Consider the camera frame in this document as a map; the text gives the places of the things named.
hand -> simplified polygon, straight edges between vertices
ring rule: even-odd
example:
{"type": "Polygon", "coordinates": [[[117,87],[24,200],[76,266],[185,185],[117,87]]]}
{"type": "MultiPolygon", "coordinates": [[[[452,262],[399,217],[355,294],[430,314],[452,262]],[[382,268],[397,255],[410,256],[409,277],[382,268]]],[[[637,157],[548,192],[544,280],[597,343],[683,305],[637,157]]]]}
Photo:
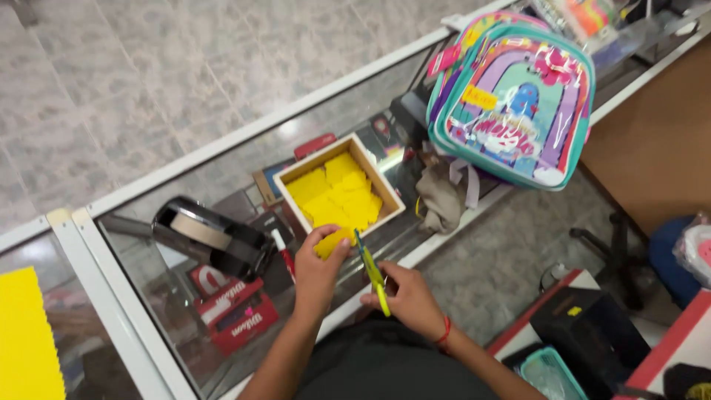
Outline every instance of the hand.
{"type": "MultiPolygon", "coordinates": [[[[378,266],[387,274],[388,281],[395,280],[398,286],[395,296],[388,296],[386,300],[390,312],[406,327],[428,340],[439,340],[446,332],[444,313],[429,291],[422,274],[390,261],[382,261],[378,266]]],[[[360,302],[381,310],[376,293],[362,295],[360,302]]]]}
{"type": "Polygon", "coordinates": [[[351,242],[343,239],[324,261],[314,251],[314,246],[326,236],[336,232],[338,225],[324,225],[311,231],[296,252],[296,305],[294,315],[319,322],[326,316],[336,288],[338,269],[348,256],[351,242]]]}

wooden box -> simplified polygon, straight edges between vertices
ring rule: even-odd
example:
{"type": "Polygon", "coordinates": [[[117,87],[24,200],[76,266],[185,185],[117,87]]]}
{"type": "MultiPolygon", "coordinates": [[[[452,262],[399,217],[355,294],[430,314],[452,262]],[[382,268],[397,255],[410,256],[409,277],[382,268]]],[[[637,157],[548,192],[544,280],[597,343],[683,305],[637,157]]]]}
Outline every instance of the wooden box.
{"type": "Polygon", "coordinates": [[[313,171],[316,168],[323,168],[326,161],[343,152],[351,153],[355,162],[360,165],[365,175],[373,183],[371,191],[383,200],[383,207],[380,209],[378,220],[371,224],[364,232],[361,232],[361,237],[368,235],[405,210],[405,204],[400,200],[387,179],[373,164],[363,143],[358,139],[355,133],[351,133],[274,175],[274,183],[284,195],[284,200],[288,203],[289,208],[292,209],[307,234],[314,229],[312,225],[313,221],[309,220],[304,213],[301,212],[294,198],[287,190],[286,185],[307,172],[313,171]]]}

pink tag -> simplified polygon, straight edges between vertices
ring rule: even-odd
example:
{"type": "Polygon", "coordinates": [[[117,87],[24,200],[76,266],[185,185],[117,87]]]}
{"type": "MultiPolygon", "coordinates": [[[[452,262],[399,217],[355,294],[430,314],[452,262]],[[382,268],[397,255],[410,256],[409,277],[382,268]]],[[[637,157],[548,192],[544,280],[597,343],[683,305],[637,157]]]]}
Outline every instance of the pink tag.
{"type": "Polygon", "coordinates": [[[699,243],[699,247],[696,251],[698,251],[699,256],[706,261],[706,264],[711,265],[711,240],[705,240],[699,243]]]}
{"type": "Polygon", "coordinates": [[[459,58],[461,46],[454,45],[450,48],[445,48],[440,54],[437,54],[427,66],[427,76],[433,76],[437,73],[451,67],[452,64],[459,58]]]}

red string bracelet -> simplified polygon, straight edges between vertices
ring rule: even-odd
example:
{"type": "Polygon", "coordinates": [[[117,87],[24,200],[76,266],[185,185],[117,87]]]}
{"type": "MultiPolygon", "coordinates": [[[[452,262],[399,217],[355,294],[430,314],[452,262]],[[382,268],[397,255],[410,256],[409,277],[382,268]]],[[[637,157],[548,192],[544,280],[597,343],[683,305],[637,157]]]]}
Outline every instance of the red string bracelet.
{"type": "Polygon", "coordinates": [[[435,344],[437,344],[438,346],[441,346],[442,350],[447,354],[449,354],[449,349],[447,349],[447,338],[449,337],[449,328],[451,328],[451,322],[449,321],[449,317],[447,317],[445,315],[444,316],[444,335],[442,335],[442,337],[440,337],[439,340],[437,340],[435,342],[435,344]]]}

scissors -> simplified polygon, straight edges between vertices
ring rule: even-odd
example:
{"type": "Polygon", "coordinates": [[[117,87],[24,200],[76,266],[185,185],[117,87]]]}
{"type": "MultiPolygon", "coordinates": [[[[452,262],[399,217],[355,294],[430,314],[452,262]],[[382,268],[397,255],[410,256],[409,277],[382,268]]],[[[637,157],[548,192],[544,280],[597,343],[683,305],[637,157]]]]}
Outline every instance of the scissors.
{"type": "Polygon", "coordinates": [[[355,231],[355,239],[358,242],[358,251],[360,252],[360,259],[363,260],[363,265],[365,265],[365,271],[368,273],[370,278],[370,283],[373,284],[375,292],[378,294],[378,300],[380,301],[380,308],[383,309],[383,314],[386,317],[390,316],[390,308],[387,307],[387,295],[385,294],[385,280],[383,279],[383,274],[380,273],[378,266],[373,261],[373,256],[368,251],[368,248],[363,245],[358,234],[358,229],[353,229],[355,231]]]}

